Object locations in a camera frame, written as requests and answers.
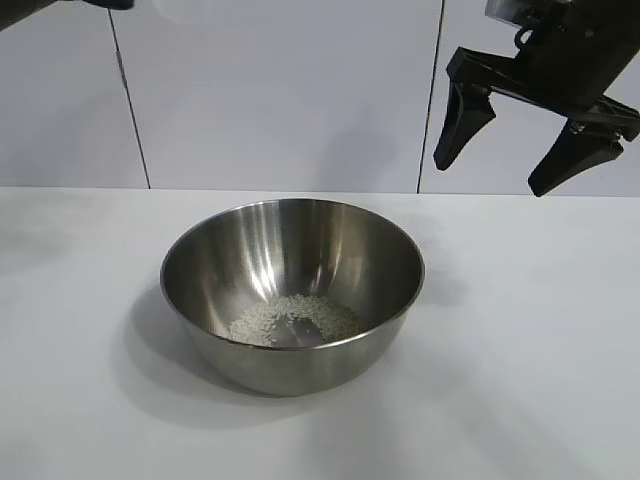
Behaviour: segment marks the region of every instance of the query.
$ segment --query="bowl rim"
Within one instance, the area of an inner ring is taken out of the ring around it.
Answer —
[[[200,325],[196,324],[193,320],[191,320],[189,317],[187,317],[185,314],[183,314],[178,309],[178,307],[173,303],[173,301],[171,300],[169,294],[167,293],[167,289],[166,289],[166,285],[165,285],[165,271],[166,271],[167,262],[168,262],[169,258],[171,257],[172,253],[174,252],[174,250],[178,247],[178,245],[186,237],[188,237],[191,233],[193,233],[198,228],[200,228],[203,225],[215,220],[216,218],[222,217],[222,216],[224,216],[224,215],[226,215],[228,213],[232,213],[232,212],[235,212],[235,211],[238,211],[238,210],[242,210],[242,209],[245,209],[245,208],[257,207],[257,206],[260,206],[260,205],[269,205],[269,204],[273,204],[273,203],[282,203],[282,202],[290,202],[290,201],[320,202],[320,203],[337,205],[337,206],[341,206],[341,207],[353,208],[355,210],[360,210],[360,211],[365,212],[367,214],[373,215],[373,216],[379,218],[380,220],[382,220],[384,223],[389,224],[392,227],[394,227],[396,230],[398,230],[400,232],[400,234],[403,235],[409,241],[409,244],[413,247],[415,252],[418,254],[418,260],[420,261],[420,279],[418,280],[418,284],[416,285],[415,292],[414,292],[413,296],[406,303],[406,305],[404,307],[402,307],[398,312],[396,312],[396,314],[393,315],[392,317],[386,319],[382,323],[379,323],[378,325],[376,325],[373,328],[370,328],[370,329],[368,329],[368,330],[366,330],[366,331],[364,331],[362,333],[359,333],[358,335],[354,335],[352,337],[343,338],[342,340],[337,340],[335,342],[323,343],[321,345],[316,345],[316,346],[313,346],[313,347],[282,347],[282,346],[280,346],[280,347],[272,347],[272,346],[266,346],[266,345],[255,345],[255,344],[252,344],[252,343],[238,342],[236,340],[232,340],[232,339],[224,337],[222,335],[218,335],[218,334],[216,334],[214,332],[211,332],[209,330],[205,330]],[[183,319],[185,322],[187,322],[190,326],[197,328],[199,331],[201,331],[205,335],[209,335],[209,336],[214,337],[214,338],[216,338],[218,340],[222,340],[222,341],[224,341],[226,343],[230,343],[230,344],[233,344],[233,345],[238,345],[238,346],[248,347],[248,348],[255,348],[257,350],[267,350],[267,351],[291,351],[291,352],[293,352],[293,351],[304,351],[304,350],[324,350],[326,348],[337,347],[337,346],[344,345],[344,344],[347,344],[347,343],[350,343],[350,342],[354,342],[356,340],[359,340],[361,338],[367,337],[369,335],[372,335],[374,332],[385,328],[387,325],[393,323],[395,320],[397,320],[397,319],[401,318],[402,316],[404,316],[407,313],[407,311],[413,306],[413,304],[416,302],[416,300],[420,296],[420,293],[422,292],[422,287],[424,286],[424,280],[425,280],[425,276],[426,276],[425,270],[426,270],[426,268],[425,268],[424,258],[422,257],[422,252],[420,250],[420,247],[416,243],[416,241],[403,228],[401,228],[399,225],[397,225],[396,223],[392,222],[388,218],[386,218],[386,217],[384,217],[384,216],[382,216],[382,215],[380,215],[380,214],[378,214],[376,212],[372,212],[369,209],[366,209],[366,208],[363,208],[363,207],[360,207],[360,206],[357,206],[357,205],[352,205],[352,204],[349,204],[349,203],[345,203],[345,202],[336,201],[336,200],[326,200],[326,199],[311,198],[311,197],[287,197],[287,198],[276,198],[276,199],[270,199],[270,200],[262,200],[262,201],[258,201],[258,202],[252,202],[252,203],[247,203],[245,205],[239,205],[239,206],[236,206],[236,207],[228,208],[228,209],[223,210],[223,211],[221,211],[219,213],[211,215],[210,217],[207,217],[204,220],[201,220],[198,223],[196,223],[195,225],[193,225],[186,232],[184,232],[182,235],[180,235],[180,237],[178,237],[177,240],[175,240],[173,242],[173,244],[171,245],[171,247],[169,248],[169,250],[165,254],[164,260],[162,261],[162,265],[160,267],[160,288],[162,290],[162,295],[164,296],[166,302],[169,304],[171,309],[176,314],[178,314],[180,316],[181,319]]]

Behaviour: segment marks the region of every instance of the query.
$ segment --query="white cabinet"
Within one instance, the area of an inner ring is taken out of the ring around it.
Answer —
[[[527,178],[560,133],[565,119],[491,95],[497,118],[462,151],[446,172],[438,172],[433,152],[446,113],[449,79],[445,72],[458,46],[513,56],[516,29],[484,16],[485,1],[447,0],[426,139],[422,192],[530,193]],[[640,107],[640,58],[607,92]],[[556,194],[640,195],[640,140],[622,142],[625,153],[615,162],[588,170],[554,191]]]
[[[0,185],[146,187],[105,10],[61,2],[0,33]]]
[[[152,186],[415,192],[439,13],[439,0],[114,13]]]

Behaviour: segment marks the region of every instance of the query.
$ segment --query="rice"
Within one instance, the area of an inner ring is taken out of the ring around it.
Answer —
[[[325,343],[343,340],[364,331],[358,316],[349,308],[327,297],[295,295],[276,297],[268,303],[256,303],[229,325],[229,338],[252,345],[272,346],[273,333],[279,319],[294,324],[299,319],[310,320]]]

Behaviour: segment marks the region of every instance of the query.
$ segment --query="cabinet door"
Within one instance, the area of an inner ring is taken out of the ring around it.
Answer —
[[[485,1],[447,0],[429,117],[420,190],[446,193],[530,193],[527,178],[553,145],[565,119],[546,110],[491,95],[497,118],[486,126],[446,172],[433,152],[444,122],[449,89],[446,66],[458,46],[514,56],[516,29],[484,16]],[[640,58],[607,94],[640,107]],[[588,170],[553,191],[569,195],[640,195],[640,141],[622,142],[615,162]]]
[[[107,11],[60,2],[0,33],[0,185],[146,187]]]
[[[153,187],[415,192],[439,0],[114,13]]]

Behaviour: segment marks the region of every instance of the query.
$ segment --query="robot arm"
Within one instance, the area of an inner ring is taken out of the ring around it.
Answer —
[[[616,159],[620,138],[640,134],[640,115],[604,92],[640,49],[638,0],[489,0],[487,15],[519,28],[515,58],[459,48],[447,67],[449,105],[436,166],[446,170],[495,118],[491,93],[567,118],[529,177],[537,196]]]
[[[128,10],[133,7],[135,0],[85,1],[112,10]],[[0,0],[0,31],[55,2],[56,0]]]

